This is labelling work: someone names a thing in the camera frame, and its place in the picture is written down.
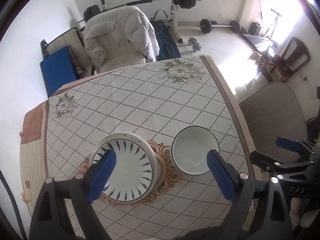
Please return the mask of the white gloved right hand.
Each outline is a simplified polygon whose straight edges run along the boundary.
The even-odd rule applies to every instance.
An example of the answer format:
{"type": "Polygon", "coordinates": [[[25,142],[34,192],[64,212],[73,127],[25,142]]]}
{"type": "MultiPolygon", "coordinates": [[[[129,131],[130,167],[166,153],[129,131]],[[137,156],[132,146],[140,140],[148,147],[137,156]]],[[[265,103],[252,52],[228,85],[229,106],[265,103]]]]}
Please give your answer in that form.
{"type": "Polygon", "coordinates": [[[300,226],[303,229],[309,228],[319,214],[319,209],[310,211],[302,210],[302,200],[299,198],[292,198],[290,204],[290,219],[293,230],[297,226],[300,226]]]}

